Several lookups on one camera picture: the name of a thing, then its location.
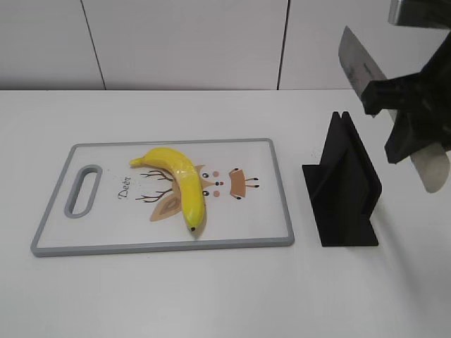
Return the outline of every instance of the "banana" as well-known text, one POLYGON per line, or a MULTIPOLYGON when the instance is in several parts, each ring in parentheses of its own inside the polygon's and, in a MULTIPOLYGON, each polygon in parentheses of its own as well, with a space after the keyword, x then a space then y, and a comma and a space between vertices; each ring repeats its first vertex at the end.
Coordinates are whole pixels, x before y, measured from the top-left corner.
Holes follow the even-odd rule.
POLYGON ((132 167, 149 165, 167 170, 180 188, 182 211, 188 228, 195 231, 204 220, 205 204, 199 174, 188 157, 171 148, 154 148, 130 162, 132 167))

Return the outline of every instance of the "black knife holder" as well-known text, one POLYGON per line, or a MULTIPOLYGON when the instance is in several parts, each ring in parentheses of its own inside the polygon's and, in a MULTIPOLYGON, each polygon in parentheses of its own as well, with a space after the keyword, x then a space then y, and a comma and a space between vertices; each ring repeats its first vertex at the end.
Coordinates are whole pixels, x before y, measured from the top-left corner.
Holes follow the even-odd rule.
POLYGON ((334 112, 318 165, 303 165, 322 246, 377 246, 369 217, 382 185, 348 112, 334 112))

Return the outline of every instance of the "white table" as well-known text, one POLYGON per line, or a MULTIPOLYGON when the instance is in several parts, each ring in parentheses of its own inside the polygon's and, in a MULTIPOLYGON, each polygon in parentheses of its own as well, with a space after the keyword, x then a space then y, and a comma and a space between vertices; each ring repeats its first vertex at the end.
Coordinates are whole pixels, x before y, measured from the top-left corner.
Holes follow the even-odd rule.
POLYGON ((387 164, 391 126, 350 90, 0 92, 0 337, 449 337, 451 184, 427 194, 409 160, 387 164), (378 247, 320 245, 301 164, 318 163, 335 110, 383 184, 378 247), (200 137, 274 141, 293 246, 31 254, 73 144, 200 137))

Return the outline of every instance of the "knife blade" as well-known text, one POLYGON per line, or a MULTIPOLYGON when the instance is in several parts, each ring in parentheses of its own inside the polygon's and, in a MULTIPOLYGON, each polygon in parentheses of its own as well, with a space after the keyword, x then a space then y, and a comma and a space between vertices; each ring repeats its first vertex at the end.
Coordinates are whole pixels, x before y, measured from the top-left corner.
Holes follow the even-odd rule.
MULTIPOLYGON (((345 27, 338 49, 340 64, 347 79, 359 99, 368 83, 372 80, 386 80, 375 60, 371 57, 355 34, 345 27)), ((395 122, 397 111, 388 110, 395 122)), ((450 173, 450 159, 442 144, 436 142, 418 150, 410 156, 427 192, 434 193, 446 183, 450 173)))

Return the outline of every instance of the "deer antler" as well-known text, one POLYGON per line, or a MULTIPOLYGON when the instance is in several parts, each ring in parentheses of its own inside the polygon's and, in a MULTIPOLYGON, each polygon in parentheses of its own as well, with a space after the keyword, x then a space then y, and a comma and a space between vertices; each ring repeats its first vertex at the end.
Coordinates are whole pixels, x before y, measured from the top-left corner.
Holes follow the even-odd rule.
POLYGON ((144 177, 161 176, 161 178, 159 178, 158 180, 168 180, 170 182, 174 181, 173 178, 169 178, 161 170, 149 170, 149 172, 147 174, 140 174, 140 175, 144 176, 144 177))
POLYGON ((146 196, 146 195, 141 195, 140 198, 135 199, 136 201, 143 201, 145 203, 154 203, 157 202, 161 199, 161 197, 163 197, 165 194, 167 194, 168 192, 172 192, 172 188, 164 191, 164 192, 158 192, 159 195, 158 196, 146 196))

